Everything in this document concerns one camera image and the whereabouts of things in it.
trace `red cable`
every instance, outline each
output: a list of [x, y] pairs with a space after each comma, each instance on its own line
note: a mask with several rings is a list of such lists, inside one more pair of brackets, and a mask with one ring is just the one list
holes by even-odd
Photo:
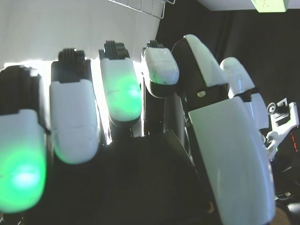
[[298, 152], [295, 136], [292, 133], [290, 133], [290, 134], [292, 136], [292, 142], [294, 143], [294, 148], [295, 148], [296, 152]]

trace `wire shelf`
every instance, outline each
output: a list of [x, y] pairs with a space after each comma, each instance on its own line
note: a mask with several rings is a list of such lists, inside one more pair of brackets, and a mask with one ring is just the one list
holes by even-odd
[[133, 9], [163, 19], [165, 16], [165, 4], [174, 5], [176, 0], [108, 0], [118, 5]]

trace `white wall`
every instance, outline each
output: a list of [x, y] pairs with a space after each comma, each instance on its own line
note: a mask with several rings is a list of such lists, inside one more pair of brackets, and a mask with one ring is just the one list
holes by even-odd
[[[251, 0], [198, 0], [212, 11], [255, 9]], [[288, 8], [300, 8], [300, 0], [290, 0]]]
[[157, 18], [107, 0], [0, 0], [0, 67], [55, 60], [66, 47], [93, 59], [106, 40], [123, 42], [139, 61], [158, 25]]

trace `metal wire basket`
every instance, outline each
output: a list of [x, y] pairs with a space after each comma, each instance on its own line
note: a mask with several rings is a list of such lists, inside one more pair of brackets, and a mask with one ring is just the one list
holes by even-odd
[[163, 19], [165, 4], [175, 4], [175, 0], [108, 0], [135, 11]]

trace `black strap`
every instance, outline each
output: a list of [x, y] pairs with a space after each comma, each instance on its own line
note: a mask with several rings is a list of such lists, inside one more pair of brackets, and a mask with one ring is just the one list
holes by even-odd
[[258, 87], [251, 88], [243, 93], [237, 94], [234, 97], [240, 97], [244, 102], [251, 102], [251, 95], [260, 93], [261, 89]]

